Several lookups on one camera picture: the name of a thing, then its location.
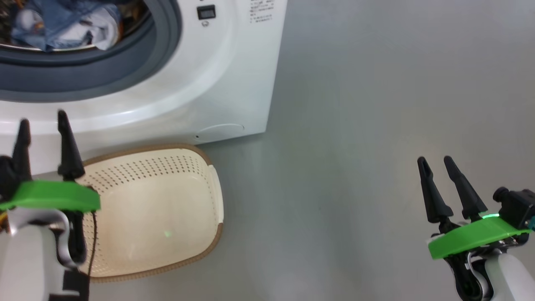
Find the green mount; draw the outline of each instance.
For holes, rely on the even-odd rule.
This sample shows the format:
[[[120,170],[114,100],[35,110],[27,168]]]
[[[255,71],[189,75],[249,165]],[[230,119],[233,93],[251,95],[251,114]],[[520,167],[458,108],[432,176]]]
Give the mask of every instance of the green mount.
[[[13,207],[87,213],[100,209],[100,196],[97,192],[76,182],[35,180],[22,182],[13,198],[0,204],[0,210]]]
[[[433,259],[443,259],[513,235],[530,232],[531,229],[517,230],[498,216],[489,216],[446,233],[430,242],[428,248]]]

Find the gray floor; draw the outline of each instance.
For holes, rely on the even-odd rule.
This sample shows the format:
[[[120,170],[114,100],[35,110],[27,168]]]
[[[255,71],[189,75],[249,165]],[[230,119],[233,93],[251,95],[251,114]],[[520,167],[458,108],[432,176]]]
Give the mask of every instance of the gray floor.
[[[535,189],[532,1],[290,0],[266,134],[204,145],[225,229],[207,258],[92,300],[458,300],[416,159],[489,208]],[[513,251],[535,274],[535,243]]]

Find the washing machine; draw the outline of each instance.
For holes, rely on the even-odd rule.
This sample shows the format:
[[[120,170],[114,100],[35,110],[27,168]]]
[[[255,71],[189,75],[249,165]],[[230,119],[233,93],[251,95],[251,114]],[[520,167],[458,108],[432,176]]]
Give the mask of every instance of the washing machine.
[[[57,169],[57,110],[83,159],[139,145],[265,131],[286,0],[145,0],[113,48],[0,47],[0,154],[30,121],[32,174]]]

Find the beige plastic basket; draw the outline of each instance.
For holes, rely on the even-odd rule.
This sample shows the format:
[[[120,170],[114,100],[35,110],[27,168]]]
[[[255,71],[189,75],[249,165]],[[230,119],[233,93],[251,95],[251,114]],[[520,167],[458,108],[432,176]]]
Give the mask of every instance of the beige plastic basket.
[[[134,149],[88,160],[78,180],[101,196],[92,282],[129,280],[172,270],[205,257],[223,230],[216,170],[191,145]],[[93,217],[83,221],[88,258]]]

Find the cable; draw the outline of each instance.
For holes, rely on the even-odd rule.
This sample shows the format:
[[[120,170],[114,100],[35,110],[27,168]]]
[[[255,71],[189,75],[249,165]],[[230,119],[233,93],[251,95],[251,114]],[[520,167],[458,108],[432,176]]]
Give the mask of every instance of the cable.
[[[7,218],[7,212],[2,212],[0,214],[0,225],[4,222],[4,220]]]
[[[91,251],[91,258],[89,259],[89,270],[87,271],[87,278],[91,279],[91,268],[93,267],[93,259],[95,259],[95,249],[97,246],[97,217],[95,212],[91,212],[93,215],[93,250]]]

